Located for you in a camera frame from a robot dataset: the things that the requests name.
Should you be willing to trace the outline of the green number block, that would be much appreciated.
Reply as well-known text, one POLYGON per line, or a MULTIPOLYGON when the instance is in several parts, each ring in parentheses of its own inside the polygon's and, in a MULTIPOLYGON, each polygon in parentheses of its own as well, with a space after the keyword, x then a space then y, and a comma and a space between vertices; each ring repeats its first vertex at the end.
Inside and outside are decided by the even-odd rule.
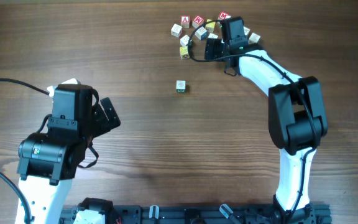
POLYGON ((177 82, 176 82, 176 91, 177 91, 177 93, 186 92, 186 81, 177 80, 177 82))

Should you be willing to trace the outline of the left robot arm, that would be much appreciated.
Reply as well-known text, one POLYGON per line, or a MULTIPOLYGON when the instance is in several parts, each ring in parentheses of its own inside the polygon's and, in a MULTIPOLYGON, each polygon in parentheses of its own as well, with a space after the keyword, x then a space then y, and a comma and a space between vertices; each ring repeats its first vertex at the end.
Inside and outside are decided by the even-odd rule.
POLYGON ((24 196, 16 223, 58 223, 76 170, 93 139, 119 127, 121 121, 109 98, 100 99, 91 86, 60 84, 54 89, 52 112, 43 127, 18 148, 19 190, 24 196))

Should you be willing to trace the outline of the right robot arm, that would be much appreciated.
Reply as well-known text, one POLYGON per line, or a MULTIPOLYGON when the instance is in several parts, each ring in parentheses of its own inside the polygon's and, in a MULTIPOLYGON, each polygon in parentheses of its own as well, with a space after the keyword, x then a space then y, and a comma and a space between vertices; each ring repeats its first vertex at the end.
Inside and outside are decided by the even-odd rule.
POLYGON ((207 41, 204 59, 224 61, 268 97, 268 131, 280 154, 280 179, 271 222, 316 223, 308 196, 313 157, 328 131, 317 78, 289 72, 244 33, 241 17, 220 22, 221 39, 207 41))

